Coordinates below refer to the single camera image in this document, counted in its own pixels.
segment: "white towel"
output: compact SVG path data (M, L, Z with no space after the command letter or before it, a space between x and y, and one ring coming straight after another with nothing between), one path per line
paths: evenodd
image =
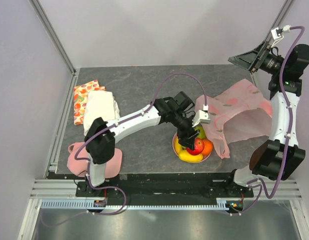
M111 91L91 91L84 111L83 128L86 136L93 121L102 117L104 121L120 118L117 102Z

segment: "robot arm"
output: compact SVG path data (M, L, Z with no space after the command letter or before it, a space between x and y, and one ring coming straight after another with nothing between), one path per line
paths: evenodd
M252 154L248 166L234 171L233 182L246 186L247 182L258 177L286 180L304 160L306 152L299 148L296 135L296 112L302 91L301 75L309 64L309 46L296 45L291 54L284 59L272 53L272 47L283 39L283 33L289 32L290 26L271 31L274 43L262 42L257 48L229 58L229 62L248 70L250 73L261 69L272 75L268 89L273 109L272 126L269 139ZM280 77L288 98L287 106L280 87ZM286 139L289 139L284 157Z
M94 138L86 146L89 158L92 160L89 165L92 185L95 187L105 181L106 163L115 154L115 144L141 129L162 123L172 123L177 128L179 143L194 149L194 142L199 134L195 126L210 122L207 111L199 110L191 116L185 114L185 110L194 106L193 101L181 91L175 97L158 98L153 106L147 105L139 111L118 119L108 122L103 121L101 117L95 119L84 139L85 142L99 131L113 125L115 127Z

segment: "folded towel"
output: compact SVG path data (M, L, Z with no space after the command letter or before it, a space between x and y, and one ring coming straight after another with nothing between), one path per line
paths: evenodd
M87 97L90 91L106 90L104 86L99 86L98 80L87 82L86 84L75 86L73 88L73 118L74 125L80 125L84 122Z
M120 118L117 102L111 91L91 91L84 111L83 128L86 136L93 121L102 117L104 121Z

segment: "white wall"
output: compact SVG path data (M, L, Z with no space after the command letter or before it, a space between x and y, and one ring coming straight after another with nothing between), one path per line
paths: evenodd
M296 0L283 21L282 26L284 25L304 26L305 32L299 43L309 45L309 0ZM293 30L285 35L278 45L281 55L286 55L299 32L299 30ZM267 89L271 76L260 71L257 72L257 77L261 90L269 94ZM297 109L296 131L299 147L305 149L306 157L292 176L297 180L309 216L309 66L305 69L301 79L303 80L302 95Z
M0 0L0 240L17 239L71 80L27 0Z
M228 64L284 0L40 0L76 68Z

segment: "pink plastic bag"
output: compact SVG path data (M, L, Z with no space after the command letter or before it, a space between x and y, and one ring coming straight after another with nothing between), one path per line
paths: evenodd
M67 167L68 169L78 177L84 177L88 170L87 160L75 160L75 154L78 149L84 144L84 142L75 142L68 147L70 156L68 157ZM86 148L78 155L79 158L88 158ZM106 179L117 176L120 172L123 153L120 149L114 149L114 156L106 163L104 177Z
M204 103L204 96L198 97L196 111L202 109ZM207 103L211 122L202 127L222 159L230 158L229 143L270 134L271 104L247 79L214 98L207 96Z

